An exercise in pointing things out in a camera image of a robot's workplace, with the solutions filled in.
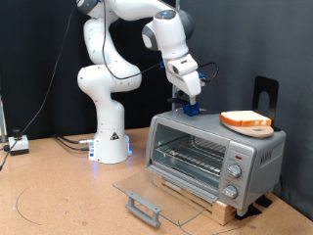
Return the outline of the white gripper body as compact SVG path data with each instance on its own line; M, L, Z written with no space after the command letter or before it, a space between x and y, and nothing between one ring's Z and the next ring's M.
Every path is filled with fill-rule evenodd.
M200 78L196 70L167 70L166 76L173 85L190 97L195 97L201 93Z

